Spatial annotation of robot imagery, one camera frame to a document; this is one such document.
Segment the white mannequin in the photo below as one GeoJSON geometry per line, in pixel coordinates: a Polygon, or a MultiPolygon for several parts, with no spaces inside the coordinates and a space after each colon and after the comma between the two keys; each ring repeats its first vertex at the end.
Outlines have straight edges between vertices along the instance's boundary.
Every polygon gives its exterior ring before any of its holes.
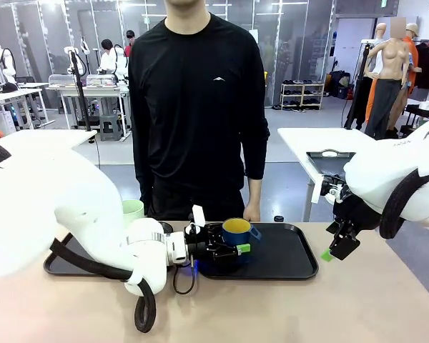
{"type": "MultiPolygon", "coordinates": [[[[387,24],[386,23],[379,23],[377,24],[376,28],[375,28],[375,42],[374,42],[374,47],[376,47],[377,45],[379,45],[380,43],[384,42],[384,34],[386,32],[387,29],[387,24]]],[[[375,60],[374,60],[374,67],[372,68],[371,72],[375,73],[375,74],[379,74],[383,68],[383,61],[382,61],[382,53],[380,51],[377,52],[377,54],[375,55],[375,60]]]]}

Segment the pale green plastic cup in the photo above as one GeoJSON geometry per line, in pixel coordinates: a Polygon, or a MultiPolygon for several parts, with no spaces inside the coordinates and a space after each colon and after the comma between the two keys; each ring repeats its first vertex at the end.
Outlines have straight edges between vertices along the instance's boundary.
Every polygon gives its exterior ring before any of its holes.
{"type": "Polygon", "coordinates": [[[127,228],[134,220],[145,218],[144,204],[140,200],[130,199],[122,202],[124,225],[127,228]]]}

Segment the grey plastic stool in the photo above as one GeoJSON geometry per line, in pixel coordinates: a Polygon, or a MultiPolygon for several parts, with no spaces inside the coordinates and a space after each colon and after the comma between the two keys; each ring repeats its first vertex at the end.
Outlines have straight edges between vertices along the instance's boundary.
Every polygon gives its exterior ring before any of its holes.
{"type": "Polygon", "coordinates": [[[101,141],[119,141],[122,138],[122,126],[116,114],[99,117],[101,141]]]}

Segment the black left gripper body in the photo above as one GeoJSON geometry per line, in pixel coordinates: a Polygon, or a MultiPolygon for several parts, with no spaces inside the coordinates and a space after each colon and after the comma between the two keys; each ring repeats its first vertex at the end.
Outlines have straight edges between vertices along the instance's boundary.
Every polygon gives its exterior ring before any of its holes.
{"type": "Polygon", "coordinates": [[[213,247],[210,246],[209,225],[204,227],[190,223],[184,229],[184,240],[187,253],[194,259],[211,259],[213,247]]]}

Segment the clear plastic container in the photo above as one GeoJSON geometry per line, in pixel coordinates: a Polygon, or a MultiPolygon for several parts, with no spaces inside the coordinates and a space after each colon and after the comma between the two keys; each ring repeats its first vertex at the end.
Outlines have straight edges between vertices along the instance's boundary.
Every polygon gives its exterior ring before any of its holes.
{"type": "Polygon", "coordinates": [[[49,76],[49,88],[74,88],[76,86],[76,79],[73,74],[52,74],[49,76]]]}
{"type": "Polygon", "coordinates": [[[90,74],[86,79],[88,88],[116,88],[117,77],[114,74],[90,74]]]}

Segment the wooden shoe rack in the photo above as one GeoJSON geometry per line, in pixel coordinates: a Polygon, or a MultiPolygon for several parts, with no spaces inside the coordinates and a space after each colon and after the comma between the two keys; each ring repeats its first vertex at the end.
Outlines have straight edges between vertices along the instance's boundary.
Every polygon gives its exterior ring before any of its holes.
{"type": "Polygon", "coordinates": [[[280,109],[319,110],[322,107],[324,87],[320,80],[284,80],[280,86],[280,109]]]}

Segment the person's left forearm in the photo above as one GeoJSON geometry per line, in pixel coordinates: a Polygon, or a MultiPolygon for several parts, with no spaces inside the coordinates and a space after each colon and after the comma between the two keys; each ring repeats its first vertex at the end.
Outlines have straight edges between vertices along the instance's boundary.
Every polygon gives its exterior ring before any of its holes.
{"type": "Polygon", "coordinates": [[[270,136],[268,129],[257,132],[243,142],[245,158],[245,173],[248,178],[249,201],[248,207],[259,211],[262,191],[262,178],[265,170],[267,142],[270,136]]]}

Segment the black plastic serving tray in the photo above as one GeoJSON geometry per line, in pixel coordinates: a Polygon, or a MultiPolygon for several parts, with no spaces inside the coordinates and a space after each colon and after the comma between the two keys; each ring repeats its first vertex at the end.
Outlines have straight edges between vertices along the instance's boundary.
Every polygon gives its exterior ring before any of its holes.
{"type": "MultiPolygon", "coordinates": [[[[82,248],[82,246],[71,233],[68,233],[61,242],[65,247],[69,248],[78,255],[93,261],[90,255],[82,248]]],[[[68,263],[61,257],[55,255],[53,252],[46,258],[44,262],[44,271],[48,274],[59,277],[101,277],[101,275],[84,271],[83,269],[68,263]]]]}
{"type": "Polygon", "coordinates": [[[283,222],[255,223],[262,239],[251,240],[244,264],[199,261],[198,272],[209,279],[303,281],[318,273],[318,263],[303,231],[283,222]]]}

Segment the person's left hand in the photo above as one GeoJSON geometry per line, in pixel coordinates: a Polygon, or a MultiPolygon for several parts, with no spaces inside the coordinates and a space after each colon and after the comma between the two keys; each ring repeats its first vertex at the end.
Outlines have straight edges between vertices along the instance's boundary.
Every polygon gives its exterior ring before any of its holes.
{"type": "Polygon", "coordinates": [[[260,205],[249,202],[243,211],[242,218],[249,222],[259,222],[261,220],[260,205]]]}

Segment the blue mug yellow inside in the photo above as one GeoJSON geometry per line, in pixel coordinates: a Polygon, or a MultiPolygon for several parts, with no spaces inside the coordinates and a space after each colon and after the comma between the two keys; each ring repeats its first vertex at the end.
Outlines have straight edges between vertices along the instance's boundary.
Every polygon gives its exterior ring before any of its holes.
{"type": "Polygon", "coordinates": [[[231,218],[222,223],[224,243],[237,250],[234,264],[246,264],[251,257],[251,239],[260,241],[262,234],[249,221],[242,218],[231,218]]]}

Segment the background person red top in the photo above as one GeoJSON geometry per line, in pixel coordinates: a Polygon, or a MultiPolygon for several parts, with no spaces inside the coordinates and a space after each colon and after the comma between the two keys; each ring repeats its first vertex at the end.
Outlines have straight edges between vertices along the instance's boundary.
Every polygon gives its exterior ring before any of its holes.
{"type": "Polygon", "coordinates": [[[135,33],[134,33],[134,31],[133,30],[127,30],[127,32],[126,32],[126,38],[128,40],[128,45],[125,46],[124,53],[125,53],[126,57],[129,57],[130,53],[132,51],[133,43],[135,41],[135,33]]]}

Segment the white background desk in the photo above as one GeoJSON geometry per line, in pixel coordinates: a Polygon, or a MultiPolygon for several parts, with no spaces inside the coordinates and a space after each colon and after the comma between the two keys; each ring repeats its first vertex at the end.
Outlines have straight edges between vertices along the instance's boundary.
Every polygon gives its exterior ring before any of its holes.
{"type": "Polygon", "coordinates": [[[39,128],[53,124],[54,120],[50,120],[47,114],[46,105],[43,98],[43,90],[46,84],[42,84],[43,88],[39,87],[24,87],[9,93],[0,92],[0,112],[5,112],[6,106],[11,107],[11,113],[15,113],[17,120],[16,128],[21,129],[34,129],[34,121],[29,111],[27,99],[30,101],[31,108],[34,111],[34,117],[40,122],[37,124],[39,128]],[[41,119],[39,110],[33,100],[33,95],[37,95],[40,99],[44,120],[41,119]]]}

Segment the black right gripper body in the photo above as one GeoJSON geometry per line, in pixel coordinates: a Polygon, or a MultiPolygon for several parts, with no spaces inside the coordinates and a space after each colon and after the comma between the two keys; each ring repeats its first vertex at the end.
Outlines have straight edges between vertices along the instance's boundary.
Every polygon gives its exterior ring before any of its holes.
{"type": "Polygon", "coordinates": [[[335,202],[333,214],[335,215],[335,222],[351,224],[356,231],[373,230],[380,224],[380,214],[354,194],[341,202],[335,202]]]}

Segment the person in black shirt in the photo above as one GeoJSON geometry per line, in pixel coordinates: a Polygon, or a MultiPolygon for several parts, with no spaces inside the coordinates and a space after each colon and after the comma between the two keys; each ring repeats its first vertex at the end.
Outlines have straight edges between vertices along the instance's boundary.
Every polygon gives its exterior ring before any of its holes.
{"type": "Polygon", "coordinates": [[[196,204],[209,221],[242,218],[243,142],[268,129],[259,46],[205,0],[164,3],[129,58],[133,143],[146,146],[154,175],[146,215],[183,221],[196,204]]]}

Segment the white background workbench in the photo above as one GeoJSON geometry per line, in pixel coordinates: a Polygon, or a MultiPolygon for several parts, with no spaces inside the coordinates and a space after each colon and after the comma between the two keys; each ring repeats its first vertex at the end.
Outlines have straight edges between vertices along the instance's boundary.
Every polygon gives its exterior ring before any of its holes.
{"type": "Polygon", "coordinates": [[[68,122],[68,111],[65,103],[66,98],[117,98],[119,103],[119,113],[124,132],[124,138],[129,135],[130,125],[130,109],[129,109],[129,89],[127,86],[84,86],[83,94],[75,86],[56,86],[49,85],[47,90],[56,91],[60,97],[64,107],[64,115],[66,123],[71,128],[68,122]]]}

